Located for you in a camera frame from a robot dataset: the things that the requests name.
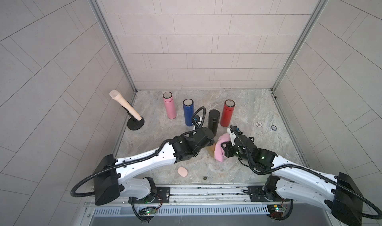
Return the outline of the pink cloth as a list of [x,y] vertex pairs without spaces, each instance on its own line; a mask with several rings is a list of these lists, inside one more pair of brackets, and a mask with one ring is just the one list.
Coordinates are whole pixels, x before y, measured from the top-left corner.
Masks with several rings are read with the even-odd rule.
[[214,158],[219,162],[224,162],[226,158],[224,156],[224,150],[223,150],[222,144],[228,141],[230,142],[230,135],[228,133],[225,133],[219,137],[217,143],[215,144]]

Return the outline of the gold thermos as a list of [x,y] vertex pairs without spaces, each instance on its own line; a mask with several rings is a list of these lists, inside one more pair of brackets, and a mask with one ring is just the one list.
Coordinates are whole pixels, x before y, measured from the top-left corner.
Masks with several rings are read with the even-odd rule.
[[207,149],[207,152],[209,153],[209,155],[211,157],[214,157],[214,155],[215,155],[215,144],[213,144],[211,146],[207,146],[206,149]]

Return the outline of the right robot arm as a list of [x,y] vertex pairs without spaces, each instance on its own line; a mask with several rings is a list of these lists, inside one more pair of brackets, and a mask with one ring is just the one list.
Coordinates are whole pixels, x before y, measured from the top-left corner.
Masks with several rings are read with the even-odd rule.
[[349,175],[306,168],[273,151],[256,147],[250,137],[226,133],[216,144],[215,157],[222,161],[234,156],[245,161],[255,174],[268,176],[263,187],[267,199],[301,201],[328,211],[348,226],[362,224],[364,197]]

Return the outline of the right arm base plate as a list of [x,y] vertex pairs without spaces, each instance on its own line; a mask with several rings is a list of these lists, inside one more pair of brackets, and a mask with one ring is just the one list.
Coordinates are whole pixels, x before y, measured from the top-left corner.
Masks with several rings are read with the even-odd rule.
[[263,191],[262,186],[248,186],[246,194],[249,195],[251,202],[281,202],[279,196],[272,196]]

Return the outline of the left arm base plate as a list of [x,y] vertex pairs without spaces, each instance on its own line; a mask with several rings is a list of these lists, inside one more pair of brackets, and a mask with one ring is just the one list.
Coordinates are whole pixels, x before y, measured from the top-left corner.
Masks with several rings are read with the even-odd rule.
[[133,202],[134,204],[159,204],[159,203],[169,203],[170,198],[170,187],[157,187],[157,194],[146,196],[143,199],[137,199],[134,197],[130,197],[128,203]]

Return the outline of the pink thermos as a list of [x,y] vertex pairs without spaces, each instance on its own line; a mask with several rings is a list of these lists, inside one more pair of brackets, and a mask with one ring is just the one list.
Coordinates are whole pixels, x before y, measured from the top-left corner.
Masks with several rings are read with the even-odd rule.
[[173,93],[164,92],[162,97],[163,97],[167,117],[171,120],[175,119],[177,117],[177,111],[176,111]]

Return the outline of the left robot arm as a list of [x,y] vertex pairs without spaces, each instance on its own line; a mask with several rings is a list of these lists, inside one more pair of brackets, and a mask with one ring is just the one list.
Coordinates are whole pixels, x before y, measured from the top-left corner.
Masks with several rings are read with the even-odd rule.
[[95,172],[103,171],[94,178],[95,204],[108,204],[119,196],[134,197],[150,202],[158,194],[151,177],[137,179],[136,176],[166,165],[190,160],[202,148],[214,144],[214,134],[208,128],[200,128],[190,136],[177,136],[166,140],[155,149],[136,156],[115,159],[105,156]]

